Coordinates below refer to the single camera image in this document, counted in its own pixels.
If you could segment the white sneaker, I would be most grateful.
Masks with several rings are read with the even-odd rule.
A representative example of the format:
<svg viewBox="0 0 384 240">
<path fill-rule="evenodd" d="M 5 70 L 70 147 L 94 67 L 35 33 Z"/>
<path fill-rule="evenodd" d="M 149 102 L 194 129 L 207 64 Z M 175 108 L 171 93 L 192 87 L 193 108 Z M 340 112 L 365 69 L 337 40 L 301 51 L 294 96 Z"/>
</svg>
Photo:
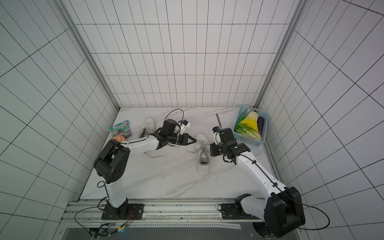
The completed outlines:
<svg viewBox="0 0 384 240">
<path fill-rule="evenodd" d="M 160 140 L 157 138 L 157 136 L 153 136 L 155 132 L 155 120 L 151 117 L 146 118 L 144 121 L 140 131 L 139 131 L 139 138 L 145 138 L 144 141 L 140 144 L 138 152 L 145 153 L 147 156 L 151 158 L 162 158 L 166 155 L 158 155 L 158 156 L 151 156 L 147 152 L 156 150 L 159 146 Z"/>
<path fill-rule="evenodd" d="M 211 153 L 210 153 L 210 143 L 209 139 L 204 135 L 203 133 L 198 133 L 196 135 L 196 140 L 197 142 L 194 143 L 195 145 L 195 150 L 194 151 L 189 151 L 187 152 L 191 154 L 198 154 L 197 157 L 197 169 L 198 172 L 202 175 L 207 175 L 210 172 L 210 158 L 211 158 Z"/>
</svg>

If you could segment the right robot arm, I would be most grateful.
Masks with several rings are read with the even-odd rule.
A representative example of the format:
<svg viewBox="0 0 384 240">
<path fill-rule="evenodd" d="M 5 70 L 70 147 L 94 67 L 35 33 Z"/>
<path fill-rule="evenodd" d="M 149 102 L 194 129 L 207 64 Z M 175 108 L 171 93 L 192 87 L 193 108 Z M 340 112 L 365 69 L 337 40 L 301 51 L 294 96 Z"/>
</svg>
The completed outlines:
<svg viewBox="0 0 384 240">
<path fill-rule="evenodd" d="M 226 163 L 243 169 L 263 194 L 259 199 L 243 194 L 235 199 L 235 212 L 239 218 L 256 217 L 265 222 L 271 233 L 281 238 L 306 223 L 299 191 L 287 188 L 270 174 L 254 157 L 250 148 L 238 143 L 230 128 L 213 128 L 214 143 L 210 145 L 212 157 L 222 156 Z"/>
</svg>

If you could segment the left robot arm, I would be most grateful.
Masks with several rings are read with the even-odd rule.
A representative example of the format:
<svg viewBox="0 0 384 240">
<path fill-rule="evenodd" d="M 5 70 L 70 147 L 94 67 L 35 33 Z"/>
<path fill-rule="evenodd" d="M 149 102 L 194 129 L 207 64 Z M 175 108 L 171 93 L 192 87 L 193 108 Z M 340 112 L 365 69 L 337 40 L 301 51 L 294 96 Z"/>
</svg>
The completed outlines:
<svg viewBox="0 0 384 240">
<path fill-rule="evenodd" d="M 119 210 L 128 203 L 123 193 L 122 176 L 125 173 L 129 157 L 159 150 L 165 146 L 188 146 L 197 140 L 185 133 L 190 127 L 187 120 L 176 122 L 172 119 L 164 120 L 163 126 L 145 138 L 133 142 L 119 142 L 110 140 L 103 148 L 94 163 L 94 169 L 99 177 L 104 179 L 108 197 L 108 206 Z"/>
</svg>

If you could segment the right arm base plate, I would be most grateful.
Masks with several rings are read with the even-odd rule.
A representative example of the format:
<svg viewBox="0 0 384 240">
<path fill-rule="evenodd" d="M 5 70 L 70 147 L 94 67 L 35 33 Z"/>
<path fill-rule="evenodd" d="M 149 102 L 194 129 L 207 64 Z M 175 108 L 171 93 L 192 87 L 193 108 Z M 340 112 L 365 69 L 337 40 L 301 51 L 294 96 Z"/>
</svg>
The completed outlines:
<svg viewBox="0 0 384 240">
<path fill-rule="evenodd" d="M 221 212 L 224 220 L 260 220 L 253 215 L 246 214 L 237 203 L 219 204 L 217 209 Z"/>
</svg>

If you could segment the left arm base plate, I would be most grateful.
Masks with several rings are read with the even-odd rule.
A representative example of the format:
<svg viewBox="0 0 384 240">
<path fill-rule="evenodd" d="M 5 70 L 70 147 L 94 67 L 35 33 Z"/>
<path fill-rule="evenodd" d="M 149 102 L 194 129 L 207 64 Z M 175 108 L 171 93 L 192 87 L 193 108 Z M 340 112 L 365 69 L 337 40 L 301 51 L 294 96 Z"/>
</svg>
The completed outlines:
<svg viewBox="0 0 384 240">
<path fill-rule="evenodd" d="M 102 214 L 102 220 L 141 220 L 143 217 L 144 206 L 144 204 L 123 203 L 119 208 L 114 208 L 110 203 L 107 203 Z"/>
</svg>

